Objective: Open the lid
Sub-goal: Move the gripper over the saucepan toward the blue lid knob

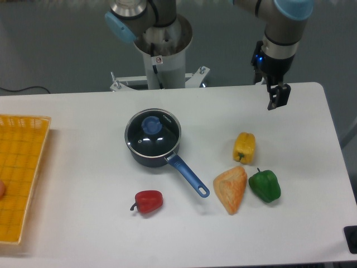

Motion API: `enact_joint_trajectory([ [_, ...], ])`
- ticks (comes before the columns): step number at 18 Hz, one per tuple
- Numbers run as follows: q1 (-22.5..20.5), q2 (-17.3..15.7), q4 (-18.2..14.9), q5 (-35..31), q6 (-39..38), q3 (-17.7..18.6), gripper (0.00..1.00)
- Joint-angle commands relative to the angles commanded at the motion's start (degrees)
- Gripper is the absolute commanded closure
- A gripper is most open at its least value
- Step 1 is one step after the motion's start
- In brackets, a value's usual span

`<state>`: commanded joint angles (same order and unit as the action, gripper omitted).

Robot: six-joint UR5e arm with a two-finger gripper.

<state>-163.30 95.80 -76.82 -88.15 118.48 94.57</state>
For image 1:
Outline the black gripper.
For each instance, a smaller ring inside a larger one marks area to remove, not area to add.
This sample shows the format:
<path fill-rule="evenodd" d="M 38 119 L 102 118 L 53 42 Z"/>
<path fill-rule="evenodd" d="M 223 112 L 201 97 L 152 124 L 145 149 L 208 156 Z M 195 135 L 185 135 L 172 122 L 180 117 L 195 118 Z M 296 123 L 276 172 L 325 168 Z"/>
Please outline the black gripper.
<path fill-rule="evenodd" d="M 288 84 L 281 84 L 286 72 L 289 71 L 294 55 L 286 59 L 275 59 L 265 53 L 260 60 L 260 70 L 267 81 L 267 92 L 269 94 L 269 111 L 277 107 L 285 106 L 288 102 L 291 87 Z"/>

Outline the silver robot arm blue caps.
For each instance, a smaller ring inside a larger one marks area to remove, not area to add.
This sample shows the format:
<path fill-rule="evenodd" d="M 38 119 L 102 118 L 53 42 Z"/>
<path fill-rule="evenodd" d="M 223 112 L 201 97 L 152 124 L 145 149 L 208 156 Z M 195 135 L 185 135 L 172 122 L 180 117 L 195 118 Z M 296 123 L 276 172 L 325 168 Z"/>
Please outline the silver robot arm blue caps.
<path fill-rule="evenodd" d="M 254 82 L 264 80 L 268 109 L 285 106 L 291 87 L 283 82 L 295 57 L 313 1 L 232 1 L 266 23 L 251 60 Z M 185 52 L 192 42 L 189 21 L 176 1 L 111 1 L 104 16 L 111 32 L 142 53 L 149 89 L 185 86 Z"/>

